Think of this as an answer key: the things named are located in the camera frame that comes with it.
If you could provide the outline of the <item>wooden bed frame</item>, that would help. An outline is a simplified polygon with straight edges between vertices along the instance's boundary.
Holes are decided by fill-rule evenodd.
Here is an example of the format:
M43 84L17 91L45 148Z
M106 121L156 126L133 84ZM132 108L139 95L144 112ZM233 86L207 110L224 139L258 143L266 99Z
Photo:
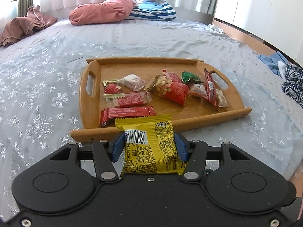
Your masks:
M214 20L213 24L221 28L225 34L229 37L247 44L251 49L255 50L259 54L269 56L275 52L272 48L257 40L256 38L220 21Z

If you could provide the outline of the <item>beige cake packet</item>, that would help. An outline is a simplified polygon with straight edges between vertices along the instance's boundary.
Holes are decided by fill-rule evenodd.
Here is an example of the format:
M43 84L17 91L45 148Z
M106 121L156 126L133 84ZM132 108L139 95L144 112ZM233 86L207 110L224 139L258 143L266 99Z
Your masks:
M203 84L189 84L189 95L208 99L205 87Z

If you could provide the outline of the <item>yellow snack packet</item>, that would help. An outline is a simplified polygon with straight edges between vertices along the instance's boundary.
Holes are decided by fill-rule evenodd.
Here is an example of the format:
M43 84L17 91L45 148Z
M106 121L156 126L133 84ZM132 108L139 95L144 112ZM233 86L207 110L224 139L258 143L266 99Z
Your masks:
M119 118L116 127L125 133L124 174L181 175L187 165L177 153L170 115Z

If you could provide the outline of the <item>blue clothes pile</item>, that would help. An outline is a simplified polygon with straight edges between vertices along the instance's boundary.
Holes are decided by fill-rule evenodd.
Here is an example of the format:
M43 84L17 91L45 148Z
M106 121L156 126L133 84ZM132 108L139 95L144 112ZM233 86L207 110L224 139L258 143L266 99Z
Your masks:
M302 68L290 63L280 52L275 52L269 56L260 54L260 59L275 75L283 79L281 89L290 98L303 107L303 81Z

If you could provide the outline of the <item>white pink candy packet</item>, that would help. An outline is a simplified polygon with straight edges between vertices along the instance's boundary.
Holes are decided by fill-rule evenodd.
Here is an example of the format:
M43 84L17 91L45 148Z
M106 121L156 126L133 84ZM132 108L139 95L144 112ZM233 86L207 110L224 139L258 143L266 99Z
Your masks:
M132 91L139 91L146 86L147 82L135 74L130 74L119 80L119 83L128 87Z

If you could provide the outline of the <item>mauve crumpled cloth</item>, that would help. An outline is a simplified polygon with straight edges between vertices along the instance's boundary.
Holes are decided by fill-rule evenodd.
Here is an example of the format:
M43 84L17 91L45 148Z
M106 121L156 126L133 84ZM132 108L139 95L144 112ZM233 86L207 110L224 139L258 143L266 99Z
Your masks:
M44 15L40 6L28 8L26 16L15 17L9 21L1 32L1 46L8 47L25 37L50 27L58 18Z

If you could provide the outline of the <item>green snack packet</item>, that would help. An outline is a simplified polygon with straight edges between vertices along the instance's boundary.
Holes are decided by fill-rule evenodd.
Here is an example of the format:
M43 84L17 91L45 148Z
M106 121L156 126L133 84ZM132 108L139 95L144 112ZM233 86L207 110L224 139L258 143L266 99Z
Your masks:
M182 72L181 80L184 84L201 84L201 83L203 83L202 79L198 75L187 72L187 71Z

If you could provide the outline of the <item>small red wafer packet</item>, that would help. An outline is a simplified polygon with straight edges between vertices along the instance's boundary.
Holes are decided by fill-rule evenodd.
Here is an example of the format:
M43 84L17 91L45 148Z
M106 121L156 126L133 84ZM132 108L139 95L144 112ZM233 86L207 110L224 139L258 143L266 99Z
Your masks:
M166 69L162 71L163 75L170 78L173 82L178 82L182 84L182 80L176 73L168 72Z

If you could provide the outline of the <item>blue striped pillow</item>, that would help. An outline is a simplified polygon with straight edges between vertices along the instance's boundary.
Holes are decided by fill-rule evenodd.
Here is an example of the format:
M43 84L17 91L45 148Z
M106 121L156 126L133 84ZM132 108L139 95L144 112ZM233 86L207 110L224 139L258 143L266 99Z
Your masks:
M174 8L165 0L132 0L134 3L126 19L171 21L176 18Z

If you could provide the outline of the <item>pink pillow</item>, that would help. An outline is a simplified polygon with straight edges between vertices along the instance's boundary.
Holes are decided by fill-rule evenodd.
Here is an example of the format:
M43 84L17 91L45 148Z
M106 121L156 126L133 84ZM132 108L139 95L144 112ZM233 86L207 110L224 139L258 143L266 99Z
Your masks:
M72 25L106 24L126 19L134 6L132 0L106 0L98 4L83 4L69 13Z

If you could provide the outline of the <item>slim red snack stick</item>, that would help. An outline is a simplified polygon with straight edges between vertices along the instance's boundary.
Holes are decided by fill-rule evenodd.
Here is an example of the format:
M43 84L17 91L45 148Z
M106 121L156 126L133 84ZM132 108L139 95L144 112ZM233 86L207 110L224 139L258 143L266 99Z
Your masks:
M204 75L206 79L206 94L208 101L213 105L215 109L218 109L216 88L213 82L213 78L206 68L204 69Z

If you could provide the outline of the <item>long red snack bar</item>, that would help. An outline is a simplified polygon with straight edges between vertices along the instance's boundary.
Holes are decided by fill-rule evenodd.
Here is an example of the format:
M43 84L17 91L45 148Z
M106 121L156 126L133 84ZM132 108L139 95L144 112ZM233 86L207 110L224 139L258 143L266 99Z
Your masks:
M100 126L106 126L109 121L116 118L135 118L156 116L152 106L148 107L125 107L125 108L107 108L101 111Z

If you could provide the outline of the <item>grey snowflake bed sheet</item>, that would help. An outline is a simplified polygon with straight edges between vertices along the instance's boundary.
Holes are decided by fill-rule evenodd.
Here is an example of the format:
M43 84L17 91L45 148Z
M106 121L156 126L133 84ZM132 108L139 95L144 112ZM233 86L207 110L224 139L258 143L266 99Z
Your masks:
M82 127L79 85L88 58L152 56L202 59L239 91L249 116L185 131L212 146L229 141L286 179L302 161L302 108L281 90L282 79L249 46L208 26L125 20L73 26L59 21L1 48L1 218L18 211L14 178L67 142Z

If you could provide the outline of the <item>red cracker packet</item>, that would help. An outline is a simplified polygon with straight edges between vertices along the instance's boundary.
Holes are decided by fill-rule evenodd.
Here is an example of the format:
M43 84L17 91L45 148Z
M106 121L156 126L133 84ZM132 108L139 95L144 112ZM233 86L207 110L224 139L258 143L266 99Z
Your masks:
M107 98L106 103L109 108L128 108L147 105L152 101L149 92L141 91L136 93L127 93L121 98Z

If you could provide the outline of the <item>red gold small packet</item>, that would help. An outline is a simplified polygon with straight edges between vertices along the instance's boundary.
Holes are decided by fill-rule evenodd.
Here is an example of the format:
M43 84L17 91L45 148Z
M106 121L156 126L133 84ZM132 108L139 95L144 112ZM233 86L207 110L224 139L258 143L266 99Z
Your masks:
M125 93L122 90L119 79L109 79L102 81L104 87L104 98L124 98Z

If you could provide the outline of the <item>red peanut bag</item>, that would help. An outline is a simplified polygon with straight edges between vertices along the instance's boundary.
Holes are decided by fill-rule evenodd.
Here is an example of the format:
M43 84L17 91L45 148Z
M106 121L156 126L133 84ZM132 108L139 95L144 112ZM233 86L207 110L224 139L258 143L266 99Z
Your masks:
M184 107L189 87L182 82L172 80L168 76L156 75L155 78L144 87L144 90Z

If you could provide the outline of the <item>white crumpled tissue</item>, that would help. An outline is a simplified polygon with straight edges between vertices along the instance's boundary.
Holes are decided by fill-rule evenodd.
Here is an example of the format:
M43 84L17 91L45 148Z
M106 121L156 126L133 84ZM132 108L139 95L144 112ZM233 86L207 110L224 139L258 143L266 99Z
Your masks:
M219 33L219 34L224 34L224 30L220 27L217 27L215 24L209 24L208 25L209 30Z

